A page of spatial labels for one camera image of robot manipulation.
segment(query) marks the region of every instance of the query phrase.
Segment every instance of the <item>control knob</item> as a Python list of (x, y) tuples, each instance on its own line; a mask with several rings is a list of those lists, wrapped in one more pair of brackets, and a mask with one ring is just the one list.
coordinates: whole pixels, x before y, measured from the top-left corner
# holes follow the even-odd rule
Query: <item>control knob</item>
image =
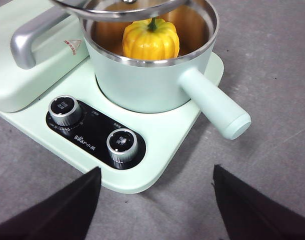
[(82, 109), (77, 100), (69, 95), (54, 98), (48, 110), (54, 122), (62, 127), (71, 126), (82, 117)]
[(138, 151), (136, 134), (127, 128), (112, 131), (107, 137), (106, 144), (111, 159), (117, 163), (131, 161)]

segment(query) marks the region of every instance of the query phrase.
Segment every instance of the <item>black control panel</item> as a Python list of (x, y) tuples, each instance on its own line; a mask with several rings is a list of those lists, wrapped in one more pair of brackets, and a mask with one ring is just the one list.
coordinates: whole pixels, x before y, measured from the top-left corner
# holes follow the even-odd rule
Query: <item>black control panel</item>
[[(115, 169), (133, 168), (146, 153), (146, 144), (140, 134), (71, 96), (59, 96), (50, 103), (46, 123), (52, 131)], [(134, 143), (131, 158), (125, 162), (114, 160), (114, 154), (123, 154), (123, 151), (126, 154)]]

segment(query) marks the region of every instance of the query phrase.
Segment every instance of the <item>toy pumpkin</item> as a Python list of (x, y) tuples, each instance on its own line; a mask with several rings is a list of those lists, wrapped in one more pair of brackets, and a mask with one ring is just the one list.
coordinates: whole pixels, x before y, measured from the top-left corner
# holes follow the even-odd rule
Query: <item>toy pumpkin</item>
[(123, 55), (140, 60), (176, 58), (179, 38), (175, 25), (155, 17), (134, 21), (128, 25), (122, 38)]

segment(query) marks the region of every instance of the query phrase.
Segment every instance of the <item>oven door handle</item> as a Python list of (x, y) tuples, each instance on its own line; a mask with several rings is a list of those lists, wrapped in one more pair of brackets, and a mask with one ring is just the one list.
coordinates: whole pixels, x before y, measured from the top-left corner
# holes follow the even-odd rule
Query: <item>oven door handle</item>
[[(86, 0), (67, 0), (66, 2), (82, 7)], [(68, 13), (54, 6), (19, 27), (10, 40), (11, 53), (17, 66), (26, 70), (32, 69), (36, 65), (32, 52), (35, 39), (69, 16)]]

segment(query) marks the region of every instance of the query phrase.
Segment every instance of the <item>mint green saucepan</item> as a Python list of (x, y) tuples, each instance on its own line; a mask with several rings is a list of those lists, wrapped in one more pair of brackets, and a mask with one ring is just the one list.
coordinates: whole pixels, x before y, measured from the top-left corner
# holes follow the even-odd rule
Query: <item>mint green saucepan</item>
[[(86, 7), (100, 2), (92, 0)], [(250, 126), (250, 115), (203, 74), (219, 29), (216, 10), (207, 0), (188, 0), (161, 17), (176, 26), (177, 58), (124, 57), (122, 37), (129, 22), (80, 20), (101, 91), (115, 104), (140, 113), (170, 111), (192, 99), (225, 138), (237, 138)]]

